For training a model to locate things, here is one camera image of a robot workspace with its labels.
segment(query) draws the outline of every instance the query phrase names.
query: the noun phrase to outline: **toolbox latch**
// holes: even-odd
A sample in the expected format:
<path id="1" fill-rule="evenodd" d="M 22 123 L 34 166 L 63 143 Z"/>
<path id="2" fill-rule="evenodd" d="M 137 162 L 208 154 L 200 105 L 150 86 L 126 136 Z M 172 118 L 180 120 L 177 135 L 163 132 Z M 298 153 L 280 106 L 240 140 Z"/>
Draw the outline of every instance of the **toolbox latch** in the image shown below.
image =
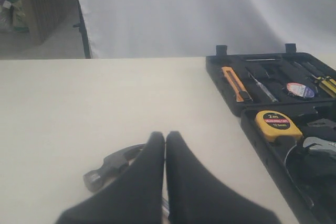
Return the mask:
<path id="1" fill-rule="evenodd" d="M 296 52 L 296 44 L 295 43 L 287 43 L 286 46 L 286 53 L 294 54 Z"/>
<path id="2" fill-rule="evenodd" d="M 217 45 L 216 46 L 216 56 L 227 55 L 227 45 Z"/>

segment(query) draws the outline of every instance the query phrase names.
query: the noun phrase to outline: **open toolbox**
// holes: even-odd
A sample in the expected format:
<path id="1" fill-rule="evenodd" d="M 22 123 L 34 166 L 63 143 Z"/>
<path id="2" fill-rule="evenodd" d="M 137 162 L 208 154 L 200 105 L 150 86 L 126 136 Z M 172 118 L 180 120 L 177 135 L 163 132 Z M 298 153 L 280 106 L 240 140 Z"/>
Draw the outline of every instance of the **open toolbox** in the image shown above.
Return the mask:
<path id="1" fill-rule="evenodd" d="M 207 71 L 298 220 L 336 224 L 336 71 L 295 44 L 216 49 Z"/>

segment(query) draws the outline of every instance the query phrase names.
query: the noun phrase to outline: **floor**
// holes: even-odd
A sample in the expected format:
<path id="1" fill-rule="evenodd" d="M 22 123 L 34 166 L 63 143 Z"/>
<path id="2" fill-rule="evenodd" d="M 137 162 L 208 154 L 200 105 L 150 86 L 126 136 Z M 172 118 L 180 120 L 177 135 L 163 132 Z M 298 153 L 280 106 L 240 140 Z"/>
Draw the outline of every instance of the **floor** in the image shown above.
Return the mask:
<path id="1" fill-rule="evenodd" d="M 29 33 L 0 33 L 0 60 L 85 58 L 81 34 L 78 28 L 72 27 L 78 22 L 78 9 L 74 7 L 40 46 L 31 43 Z"/>

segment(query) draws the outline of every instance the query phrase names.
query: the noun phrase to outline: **white curtain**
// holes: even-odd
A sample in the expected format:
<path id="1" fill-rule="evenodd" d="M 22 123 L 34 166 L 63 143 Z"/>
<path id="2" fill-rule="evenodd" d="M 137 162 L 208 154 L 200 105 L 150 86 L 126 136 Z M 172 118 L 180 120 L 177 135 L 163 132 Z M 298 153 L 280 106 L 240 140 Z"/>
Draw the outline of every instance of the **white curtain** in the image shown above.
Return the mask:
<path id="1" fill-rule="evenodd" d="M 80 0 L 94 58 L 336 52 L 336 0 Z"/>

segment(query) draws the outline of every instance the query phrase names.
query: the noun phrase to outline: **table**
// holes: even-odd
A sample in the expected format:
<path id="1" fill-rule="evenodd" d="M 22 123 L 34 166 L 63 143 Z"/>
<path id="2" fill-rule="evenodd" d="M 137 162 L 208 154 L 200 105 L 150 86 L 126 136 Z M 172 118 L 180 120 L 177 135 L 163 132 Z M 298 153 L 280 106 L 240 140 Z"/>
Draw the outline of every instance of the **table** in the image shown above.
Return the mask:
<path id="1" fill-rule="evenodd" d="M 1 61 L 0 79 L 2 223 L 54 223 L 91 196 L 82 175 L 105 156 L 171 130 L 227 186 L 298 223 L 204 58 Z"/>

